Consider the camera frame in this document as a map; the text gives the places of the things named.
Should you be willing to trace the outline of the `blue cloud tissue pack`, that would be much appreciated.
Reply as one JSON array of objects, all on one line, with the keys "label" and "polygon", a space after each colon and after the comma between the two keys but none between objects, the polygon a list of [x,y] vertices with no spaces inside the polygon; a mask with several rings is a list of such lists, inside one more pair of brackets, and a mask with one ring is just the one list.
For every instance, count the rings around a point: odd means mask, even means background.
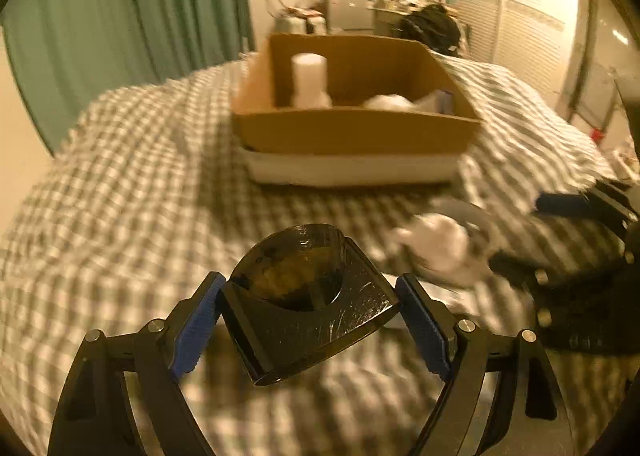
[{"label": "blue cloud tissue pack", "polygon": [[454,95],[446,92],[446,90],[433,90],[428,95],[416,100],[414,109],[421,112],[453,116],[456,113],[456,110],[454,110],[455,105]]}]

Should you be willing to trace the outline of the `dark transparent glasses case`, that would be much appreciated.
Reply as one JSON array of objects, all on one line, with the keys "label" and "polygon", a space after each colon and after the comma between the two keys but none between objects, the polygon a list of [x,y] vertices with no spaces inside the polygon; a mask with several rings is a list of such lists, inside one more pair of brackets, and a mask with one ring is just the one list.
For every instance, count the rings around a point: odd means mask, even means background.
[{"label": "dark transparent glasses case", "polygon": [[216,306],[256,386],[270,386],[371,335],[399,299],[351,238],[329,224],[296,225],[235,266]]}]

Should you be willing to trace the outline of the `white glove cloth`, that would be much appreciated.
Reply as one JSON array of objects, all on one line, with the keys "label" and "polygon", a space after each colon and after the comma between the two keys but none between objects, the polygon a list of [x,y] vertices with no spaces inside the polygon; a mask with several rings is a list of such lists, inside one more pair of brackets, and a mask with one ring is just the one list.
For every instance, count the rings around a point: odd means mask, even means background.
[{"label": "white glove cloth", "polygon": [[362,107],[364,109],[385,111],[420,111],[422,109],[420,104],[416,104],[397,94],[373,96],[367,99]]}]

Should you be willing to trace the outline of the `white cylindrical bottle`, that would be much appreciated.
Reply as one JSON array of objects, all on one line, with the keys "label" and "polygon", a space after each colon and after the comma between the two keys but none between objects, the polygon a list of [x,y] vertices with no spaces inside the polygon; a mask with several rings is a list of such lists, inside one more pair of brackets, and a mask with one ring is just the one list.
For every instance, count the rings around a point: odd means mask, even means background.
[{"label": "white cylindrical bottle", "polygon": [[328,63],[326,57],[303,52],[292,57],[293,95],[295,109],[330,109],[328,93]]}]

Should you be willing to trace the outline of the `red fire extinguisher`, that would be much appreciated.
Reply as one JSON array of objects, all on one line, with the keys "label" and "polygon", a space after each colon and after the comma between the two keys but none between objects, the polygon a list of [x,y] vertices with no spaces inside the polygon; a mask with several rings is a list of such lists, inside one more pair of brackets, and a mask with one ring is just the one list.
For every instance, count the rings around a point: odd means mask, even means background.
[{"label": "red fire extinguisher", "polygon": [[596,144],[600,144],[604,138],[604,133],[598,129],[593,129],[590,133],[590,137]]}]

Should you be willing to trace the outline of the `white louvered wardrobe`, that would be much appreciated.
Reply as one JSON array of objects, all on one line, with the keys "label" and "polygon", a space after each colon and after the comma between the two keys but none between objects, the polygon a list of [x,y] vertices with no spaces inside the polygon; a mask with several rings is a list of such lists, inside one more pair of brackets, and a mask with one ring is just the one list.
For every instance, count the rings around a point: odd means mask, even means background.
[{"label": "white louvered wardrobe", "polygon": [[498,64],[558,102],[572,53],[578,0],[457,0],[468,57]]}]

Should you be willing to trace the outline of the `black clothes pile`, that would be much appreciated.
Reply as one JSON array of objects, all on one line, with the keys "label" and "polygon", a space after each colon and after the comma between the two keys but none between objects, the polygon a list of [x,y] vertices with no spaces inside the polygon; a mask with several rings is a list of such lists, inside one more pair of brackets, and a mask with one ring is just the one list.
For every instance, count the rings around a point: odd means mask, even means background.
[{"label": "black clothes pile", "polygon": [[459,57],[460,29],[441,4],[431,4],[402,17],[396,28],[398,38],[420,42],[442,55]]}]

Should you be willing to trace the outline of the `white dressing table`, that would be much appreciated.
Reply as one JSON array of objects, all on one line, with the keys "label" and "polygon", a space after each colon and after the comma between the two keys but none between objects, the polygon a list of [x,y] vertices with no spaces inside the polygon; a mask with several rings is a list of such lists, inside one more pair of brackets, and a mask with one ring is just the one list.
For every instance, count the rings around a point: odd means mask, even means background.
[{"label": "white dressing table", "polygon": [[372,12],[373,34],[376,36],[388,36],[389,38],[398,38],[398,24],[410,15],[410,12],[381,7],[373,7]]}]

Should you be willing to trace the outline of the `brown cardboard box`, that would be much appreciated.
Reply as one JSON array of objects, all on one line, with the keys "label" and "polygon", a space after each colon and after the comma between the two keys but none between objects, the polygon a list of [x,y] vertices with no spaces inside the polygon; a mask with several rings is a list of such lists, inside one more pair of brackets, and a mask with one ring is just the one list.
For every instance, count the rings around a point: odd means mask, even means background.
[{"label": "brown cardboard box", "polygon": [[[292,59],[301,52],[326,57],[330,109],[292,105]],[[369,110],[376,95],[416,101],[442,90],[449,115]],[[444,58],[427,46],[372,35],[272,34],[254,58],[231,105],[233,132],[258,153],[316,156],[460,155],[482,121]]]}]

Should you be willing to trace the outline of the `silver mini fridge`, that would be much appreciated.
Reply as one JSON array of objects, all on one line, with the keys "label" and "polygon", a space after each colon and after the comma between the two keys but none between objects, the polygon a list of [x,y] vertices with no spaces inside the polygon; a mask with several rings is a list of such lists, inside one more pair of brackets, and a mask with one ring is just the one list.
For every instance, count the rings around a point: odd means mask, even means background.
[{"label": "silver mini fridge", "polygon": [[329,34],[372,34],[373,0],[326,0]]}]

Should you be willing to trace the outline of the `white hard suitcase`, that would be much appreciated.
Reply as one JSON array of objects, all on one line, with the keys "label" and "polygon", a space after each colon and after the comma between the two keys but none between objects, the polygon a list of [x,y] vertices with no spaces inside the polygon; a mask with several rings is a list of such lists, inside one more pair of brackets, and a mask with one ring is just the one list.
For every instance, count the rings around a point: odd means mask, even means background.
[{"label": "white hard suitcase", "polygon": [[273,32],[318,35],[326,35],[328,33],[326,20],[322,16],[300,18],[293,15],[277,18],[274,22]]}]

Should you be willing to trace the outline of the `large green curtain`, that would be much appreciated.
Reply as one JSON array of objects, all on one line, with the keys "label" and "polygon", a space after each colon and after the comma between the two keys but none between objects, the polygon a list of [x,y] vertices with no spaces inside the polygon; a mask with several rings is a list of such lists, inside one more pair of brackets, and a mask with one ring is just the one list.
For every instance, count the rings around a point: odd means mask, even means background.
[{"label": "large green curtain", "polygon": [[182,78],[255,47],[248,0],[9,0],[1,24],[51,153],[106,90]]}]

